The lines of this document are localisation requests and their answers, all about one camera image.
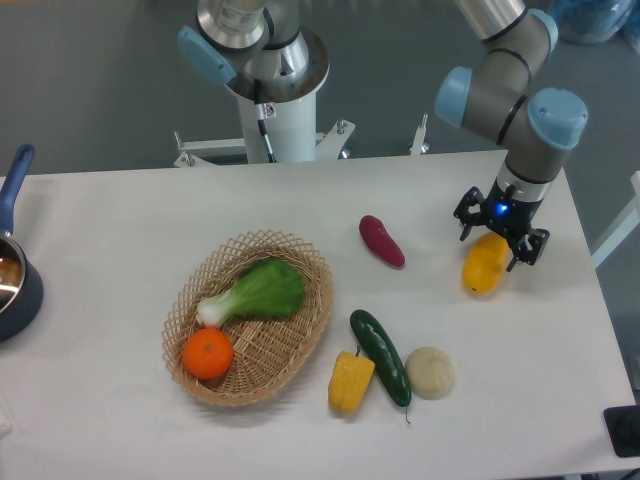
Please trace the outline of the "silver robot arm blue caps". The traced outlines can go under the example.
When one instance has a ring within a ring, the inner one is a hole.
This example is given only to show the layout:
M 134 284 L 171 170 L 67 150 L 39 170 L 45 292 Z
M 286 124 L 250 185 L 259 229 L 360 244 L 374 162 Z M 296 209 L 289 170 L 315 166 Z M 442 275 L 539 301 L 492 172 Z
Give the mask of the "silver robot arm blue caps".
M 526 95 L 552 54 L 558 29 L 520 1 L 462 1 L 459 10 L 486 49 L 474 68 L 456 67 L 436 95 L 435 113 L 506 150 L 491 190 L 469 190 L 454 215 L 464 233 L 484 226 L 515 262 L 534 264 L 549 234 L 532 220 L 588 120 L 567 90 Z M 316 94 L 329 72 L 323 41 L 300 22 L 295 1 L 202 1 L 193 26 L 177 36 L 183 57 L 236 98 L 251 163 L 338 157 L 343 140 L 316 131 Z

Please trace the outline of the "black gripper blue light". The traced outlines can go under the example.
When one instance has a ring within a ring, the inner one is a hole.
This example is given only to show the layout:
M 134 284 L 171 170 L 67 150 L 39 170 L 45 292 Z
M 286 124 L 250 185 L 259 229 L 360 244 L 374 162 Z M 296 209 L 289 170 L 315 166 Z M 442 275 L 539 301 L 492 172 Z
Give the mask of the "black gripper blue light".
M 509 197 L 497 182 L 492 185 L 487 198 L 477 187 L 471 187 L 453 212 L 462 228 L 459 240 L 464 241 L 474 227 L 487 226 L 507 240 L 512 252 L 507 272 L 511 272 L 519 262 L 533 266 L 550 238 L 548 230 L 531 226 L 541 204 L 541 200 L 525 202 L 515 195 Z

